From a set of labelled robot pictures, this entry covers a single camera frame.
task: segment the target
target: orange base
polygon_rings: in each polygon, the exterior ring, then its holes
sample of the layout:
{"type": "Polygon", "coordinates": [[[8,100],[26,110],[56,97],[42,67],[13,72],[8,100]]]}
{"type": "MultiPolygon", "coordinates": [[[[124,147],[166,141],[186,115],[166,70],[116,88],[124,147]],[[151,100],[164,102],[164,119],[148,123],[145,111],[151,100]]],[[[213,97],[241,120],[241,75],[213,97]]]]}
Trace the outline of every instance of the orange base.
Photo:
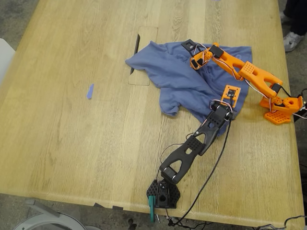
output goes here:
{"type": "Polygon", "coordinates": [[[292,114],[286,114],[281,111],[276,111],[275,113],[266,113],[264,115],[264,118],[273,122],[276,125],[280,125],[283,123],[289,123],[291,121],[291,115],[292,114]]]}

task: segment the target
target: mounting hole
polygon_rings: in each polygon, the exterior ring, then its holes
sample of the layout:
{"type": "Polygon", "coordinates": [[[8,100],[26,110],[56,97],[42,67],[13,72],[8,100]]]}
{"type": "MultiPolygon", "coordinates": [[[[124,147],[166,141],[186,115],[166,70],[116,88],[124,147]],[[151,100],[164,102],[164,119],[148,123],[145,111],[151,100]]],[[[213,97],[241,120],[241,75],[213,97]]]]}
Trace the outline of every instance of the mounting hole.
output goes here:
{"type": "Polygon", "coordinates": [[[160,196],[160,197],[159,197],[159,200],[162,201],[162,202],[163,202],[163,201],[166,201],[165,195],[160,196]]]}

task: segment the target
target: blue plastic piece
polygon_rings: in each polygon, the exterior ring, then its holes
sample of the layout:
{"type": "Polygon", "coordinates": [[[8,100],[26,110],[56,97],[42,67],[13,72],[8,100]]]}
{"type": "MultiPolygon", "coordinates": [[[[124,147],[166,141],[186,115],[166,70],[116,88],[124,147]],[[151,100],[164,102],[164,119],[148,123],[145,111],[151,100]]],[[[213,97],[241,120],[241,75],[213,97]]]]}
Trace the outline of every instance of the blue plastic piece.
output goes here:
{"type": "Polygon", "coordinates": [[[91,84],[90,88],[88,89],[87,95],[86,95],[87,99],[92,98],[93,89],[94,89],[94,84],[91,84]]]}

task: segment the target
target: orange link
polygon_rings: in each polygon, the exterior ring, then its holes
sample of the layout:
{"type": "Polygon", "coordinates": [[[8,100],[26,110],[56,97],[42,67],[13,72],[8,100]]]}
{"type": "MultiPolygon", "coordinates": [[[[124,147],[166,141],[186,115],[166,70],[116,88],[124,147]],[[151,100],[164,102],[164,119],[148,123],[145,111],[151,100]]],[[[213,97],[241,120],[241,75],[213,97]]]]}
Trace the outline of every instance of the orange link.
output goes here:
{"type": "Polygon", "coordinates": [[[242,76],[240,76],[240,74],[237,73],[235,69],[235,67],[242,69],[242,67],[244,66],[244,62],[242,60],[234,56],[231,56],[230,54],[224,51],[220,58],[213,57],[212,61],[214,61],[219,67],[224,69],[227,73],[233,75],[235,79],[240,81],[243,80],[242,76]]]}
{"type": "Polygon", "coordinates": [[[253,85],[256,86],[261,93],[265,94],[267,97],[270,98],[276,97],[277,93],[272,90],[266,84],[266,82],[269,82],[271,84],[283,84],[282,80],[278,79],[273,74],[263,69],[259,69],[249,61],[244,64],[243,68],[239,71],[239,75],[253,83],[253,85]]]}

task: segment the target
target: wooden table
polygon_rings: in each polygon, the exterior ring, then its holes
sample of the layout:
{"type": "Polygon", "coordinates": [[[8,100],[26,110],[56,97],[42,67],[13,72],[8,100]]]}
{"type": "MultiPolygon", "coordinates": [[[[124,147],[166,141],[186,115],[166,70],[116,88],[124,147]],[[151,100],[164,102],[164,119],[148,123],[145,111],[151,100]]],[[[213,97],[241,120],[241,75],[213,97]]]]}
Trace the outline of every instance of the wooden table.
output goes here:
{"type": "MultiPolygon", "coordinates": [[[[253,63],[289,90],[278,11],[274,0],[40,1],[0,87],[0,192],[149,212],[145,192],[161,151],[199,122],[185,109],[162,114],[160,90],[142,73],[130,76],[124,61],[137,33],[143,45],[191,38],[252,46],[253,63]]],[[[249,91],[188,218],[281,227],[304,214],[294,125],[265,120],[260,99],[249,91]]],[[[196,158],[170,215],[186,212],[223,141],[196,158]]]]}

